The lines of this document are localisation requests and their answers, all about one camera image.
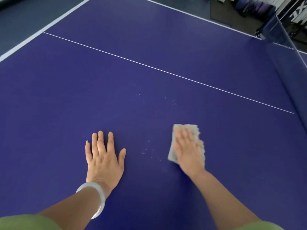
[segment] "bracelet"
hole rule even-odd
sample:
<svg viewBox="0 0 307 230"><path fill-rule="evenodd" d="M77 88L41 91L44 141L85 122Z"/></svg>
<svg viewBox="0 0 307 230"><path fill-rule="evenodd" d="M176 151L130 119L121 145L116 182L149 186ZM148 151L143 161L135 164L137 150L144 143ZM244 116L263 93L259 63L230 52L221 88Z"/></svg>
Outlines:
<svg viewBox="0 0 307 230"><path fill-rule="evenodd" d="M96 213L93 215L93 217L91 218L91 219L94 219L94 218L96 218L97 216L99 216L99 215L101 214L101 212L102 212L102 210L103 210L103 208L104 208L104 205L105 205L105 203L106 203L106 198L105 198L105 195L104 195L104 193L103 193L103 190L102 190L101 186L98 185L98 184L95 183L95 182L86 182L86 183L82 184L82 185L77 189L76 193L79 192L80 190L82 190L83 188L87 187L87 186L94 187L94 188L98 191L99 196L100 196L100 200L101 200L101 205L100 205L100 207L98 208L97 212L96 212Z"/></svg>

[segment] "green sleeve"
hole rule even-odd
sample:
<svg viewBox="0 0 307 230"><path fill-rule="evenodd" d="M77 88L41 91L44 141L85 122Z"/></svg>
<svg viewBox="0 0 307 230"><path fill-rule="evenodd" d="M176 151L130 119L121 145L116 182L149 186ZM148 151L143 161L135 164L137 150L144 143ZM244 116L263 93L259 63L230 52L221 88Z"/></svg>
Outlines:
<svg viewBox="0 0 307 230"><path fill-rule="evenodd" d="M0 218L0 230L62 230L51 219L40 215L20 215Z"/></svg>
<svg viewBox="0 0 307 230"><path fill-rule="evenodd" d="M257 221L250 224L246 224L243 227L236 228L236 230L283 230L276 224L266 222L266 221Z"/></svg>

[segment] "person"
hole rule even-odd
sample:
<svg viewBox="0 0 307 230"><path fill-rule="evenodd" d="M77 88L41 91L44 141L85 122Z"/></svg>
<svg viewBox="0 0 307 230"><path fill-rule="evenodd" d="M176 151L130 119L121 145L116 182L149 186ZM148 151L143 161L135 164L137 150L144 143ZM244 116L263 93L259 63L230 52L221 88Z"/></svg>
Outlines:
<svg viewBox="0 0 307 230"><path fill-rule="evenodd" d="M261 221L236 199L212 174L205 170L199 142L194 142L190 130L175 128L174 148L182 171L202 193L218 230L281 230L279 226ZM124 172L126 150L118 159L114 150L114 136L108 134L107 149L103 132L92 135L92 146L85 145L88 164L85 187L63 201L36 215L0 218L0 230L83 230L119 183ZM95 184L99 188L86 186Z"/></svg>

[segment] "net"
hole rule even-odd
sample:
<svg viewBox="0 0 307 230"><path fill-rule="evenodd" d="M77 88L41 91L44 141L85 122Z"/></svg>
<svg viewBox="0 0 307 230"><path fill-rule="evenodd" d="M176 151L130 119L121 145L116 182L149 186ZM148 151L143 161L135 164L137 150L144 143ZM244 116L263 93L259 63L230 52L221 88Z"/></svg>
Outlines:
<svg viewBox="0 0 307 230"><path fill-rule="evenodd" d="M263 26L261 38L307 131L307 66L276 15Z"/></svg>

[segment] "forearm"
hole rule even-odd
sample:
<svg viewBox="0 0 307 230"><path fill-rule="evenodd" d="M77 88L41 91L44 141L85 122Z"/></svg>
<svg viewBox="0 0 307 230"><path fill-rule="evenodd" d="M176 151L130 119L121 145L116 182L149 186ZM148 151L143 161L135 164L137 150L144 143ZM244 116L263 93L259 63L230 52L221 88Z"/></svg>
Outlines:
<svg viewBox="0 0 307 230"><path fill-rule="evenodd" d="M205 198L218 230L232 230L260 220L209 172L204 170L191 179Z"/></svg>
<svg viewBox="0 0 307 230"><path fill-rule="evenodd" d="M74 195L43 210L41 216L56 222L63 230L83 230L101 204L98 191L85 187Z"/></svg>

